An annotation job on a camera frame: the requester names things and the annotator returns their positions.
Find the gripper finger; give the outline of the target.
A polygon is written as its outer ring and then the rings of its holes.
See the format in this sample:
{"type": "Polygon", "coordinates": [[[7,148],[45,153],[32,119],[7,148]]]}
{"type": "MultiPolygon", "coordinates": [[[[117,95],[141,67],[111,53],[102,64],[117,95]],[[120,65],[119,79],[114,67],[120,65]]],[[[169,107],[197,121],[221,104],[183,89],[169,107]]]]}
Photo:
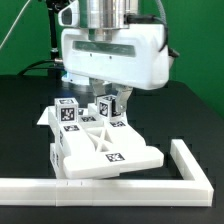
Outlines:
{"type": "Polygon", "coordinates": [[[127,110],[127,102],[132,93],[133,88],[124,85],[117,85],[117,96],[115,99],[115,108],[118,113],[123,113],[127,110]]]}
{"type": "Polygon", "coordinates": [[[91,79],[90,83],[95,97],[103,96],[106,94],[106,89],[103,80],[91,79]]]}

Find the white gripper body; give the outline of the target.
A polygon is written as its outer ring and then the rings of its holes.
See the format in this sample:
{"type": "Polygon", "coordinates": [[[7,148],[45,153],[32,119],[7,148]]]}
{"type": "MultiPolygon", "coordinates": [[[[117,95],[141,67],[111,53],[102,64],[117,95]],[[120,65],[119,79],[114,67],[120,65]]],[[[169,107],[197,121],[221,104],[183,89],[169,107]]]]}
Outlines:
{"type": "Polygon", "coordinates": [[[71,74],[144,90],[161,88],[169,79],[162,25],[131,24],[114,30],[111,42],[93,42],[86,30],[67,28],[61,40],[63,63],[71,74]]]}

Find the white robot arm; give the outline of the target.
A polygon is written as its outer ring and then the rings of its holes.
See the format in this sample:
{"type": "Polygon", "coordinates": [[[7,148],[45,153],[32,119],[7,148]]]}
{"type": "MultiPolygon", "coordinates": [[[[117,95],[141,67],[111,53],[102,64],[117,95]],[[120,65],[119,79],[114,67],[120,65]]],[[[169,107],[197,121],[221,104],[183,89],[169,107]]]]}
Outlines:
{"type": "Polygon", "coordinates": [[[168,81],[167,24],[140,15],[135,0],[74,0],[58,20],[65,70],[88,77],[98,96],[105,81],[116,84],[118,113],[133,88],[153,90],[168,81]]]}

